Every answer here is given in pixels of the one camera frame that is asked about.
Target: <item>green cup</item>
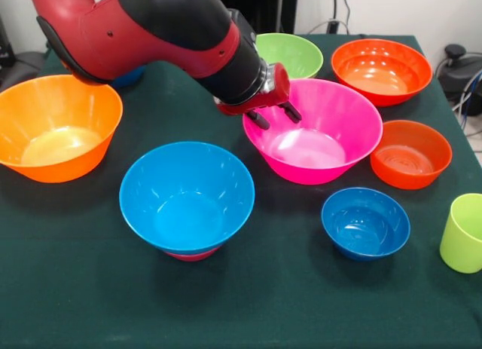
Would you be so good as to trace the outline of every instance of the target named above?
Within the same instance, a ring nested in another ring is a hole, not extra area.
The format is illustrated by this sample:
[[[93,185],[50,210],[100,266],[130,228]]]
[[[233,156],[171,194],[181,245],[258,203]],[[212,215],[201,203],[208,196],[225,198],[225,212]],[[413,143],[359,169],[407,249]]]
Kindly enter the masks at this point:
[[[482,270],[482,194],[463,194],[452,202],[440,254],[455,271]]]

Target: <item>table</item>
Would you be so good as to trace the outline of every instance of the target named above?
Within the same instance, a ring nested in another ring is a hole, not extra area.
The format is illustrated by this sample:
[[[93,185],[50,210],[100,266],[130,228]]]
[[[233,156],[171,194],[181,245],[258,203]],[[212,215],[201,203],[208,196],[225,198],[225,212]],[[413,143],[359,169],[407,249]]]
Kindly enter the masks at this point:
[[[334,80],[330,56],[359,38],[311,35],[325,55],[319,78]],[[416,49],[412,36],[385,36]],[[64,73],[55,55],[42,75]],[[401,191],[363,160],[340,179],[300,186],[275,175],[212,97],[168,63],[120,92],[124,117],[91,174],[43,185],[0,168],[1,347],[68,348],[480,348],[482,274],[449,269],[438,244],[451,201],[482,192],[482,170],[433,81],[383,119],[441,131],[453,163],[431,186]],[[215,255],[177,261],[125,224],[117,194],[129,166],[159,145],[201,140],[229,149],[253,175],[255,208]],[[332,192],[363,185],[410,215],[407,245],[387,259],[351,262],[322,230]]]

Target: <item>white wall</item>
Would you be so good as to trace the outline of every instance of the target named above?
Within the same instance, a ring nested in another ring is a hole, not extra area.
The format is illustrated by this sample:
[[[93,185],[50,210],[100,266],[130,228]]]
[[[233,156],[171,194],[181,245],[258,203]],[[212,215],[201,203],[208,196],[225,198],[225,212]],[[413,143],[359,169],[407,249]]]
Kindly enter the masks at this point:
[[[446,44],[458,43],[482,52],[482,0],[348,0],[352,34],[415,35],[432,65],[444,56]],[[337,18],[345,20],[343,0]],[[333,0],[298,0],[296,33],[307,33],[332,17]],[[315,32],[324,33],[326,25]]]
[[[331,17],[333,0],[298,0],[297,33],[306,33]],[[432,65],[443,56],[444,45],[463,44],[482,51],[482,0],[348,0],[351,33],[415,35]],[[0,15],[16,53],[43,51],[45,38],[30,0],[0,0]],[[346,16],[338,0],[338,18]],[[323,26],[317,32],[326,31]]]
[[[0,0],[0,16],[16,54],[45,51],[46,39],[38,27],[31,0]]]

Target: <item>large blue bowl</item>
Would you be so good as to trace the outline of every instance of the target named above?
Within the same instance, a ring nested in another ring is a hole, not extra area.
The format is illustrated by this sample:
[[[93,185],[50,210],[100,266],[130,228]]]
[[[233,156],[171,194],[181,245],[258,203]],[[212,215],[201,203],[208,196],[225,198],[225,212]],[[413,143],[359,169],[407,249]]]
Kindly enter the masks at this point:
[[[255,202],[246,166],[204,142],[163,145],[142,156],[120,185],[127,224],[151,245],[177,255],[220,247],[245,224]]]

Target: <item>blue bowl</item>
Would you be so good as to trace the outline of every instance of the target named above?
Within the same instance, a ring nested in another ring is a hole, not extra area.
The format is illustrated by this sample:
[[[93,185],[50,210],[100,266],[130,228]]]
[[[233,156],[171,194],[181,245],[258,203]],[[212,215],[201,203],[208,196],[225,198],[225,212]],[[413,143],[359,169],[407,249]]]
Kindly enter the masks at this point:
[[[119,193],[127,224],[167,253],[196,255],[220,247],[245,224],[255,202],[246,166],[204,142],[176,142],[142,156]]]
[[[128,87],[137,83],[142,75],[144,74],[145,66],[140,66],[139,68],[134,69],[131,72],[128,72],[125,75],[116,78],[112,83],[111,86],[114,89],[121,89],[122,87]]]
[[[339,251],[356,261],[391,255],[410,236],[410,221],[400,204],[369,188],[332,194],[323,204],[322,223]]]

